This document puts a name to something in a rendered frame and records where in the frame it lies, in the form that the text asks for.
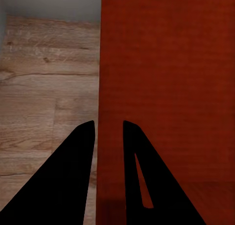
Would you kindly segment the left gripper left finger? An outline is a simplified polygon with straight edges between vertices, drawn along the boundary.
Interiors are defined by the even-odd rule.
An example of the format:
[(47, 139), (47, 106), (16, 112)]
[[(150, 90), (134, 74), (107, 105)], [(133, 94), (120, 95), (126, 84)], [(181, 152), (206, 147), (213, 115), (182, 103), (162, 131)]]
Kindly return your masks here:
[(83, 225), (94, 121), (77, 126), (0, 212), (0, 225)]

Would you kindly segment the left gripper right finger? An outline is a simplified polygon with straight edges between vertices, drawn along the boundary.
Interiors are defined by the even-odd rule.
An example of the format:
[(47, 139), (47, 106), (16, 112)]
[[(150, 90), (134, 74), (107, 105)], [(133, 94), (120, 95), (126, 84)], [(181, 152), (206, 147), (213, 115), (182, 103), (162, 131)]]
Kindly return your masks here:
[[(124, 120), (127, 225), (206, 225), (139, 125)], [(137, 155), (154, 208), (142, 204)]]

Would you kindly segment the storage box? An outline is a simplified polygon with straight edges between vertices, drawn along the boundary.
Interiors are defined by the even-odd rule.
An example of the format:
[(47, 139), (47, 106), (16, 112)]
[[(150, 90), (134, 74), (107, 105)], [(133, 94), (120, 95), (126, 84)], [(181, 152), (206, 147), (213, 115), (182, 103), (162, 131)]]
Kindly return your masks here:
[(95, 225), (127, 225), (124, 120), (206, 225), (235, 225), (235, 0), (101, 0), (100, 23)]

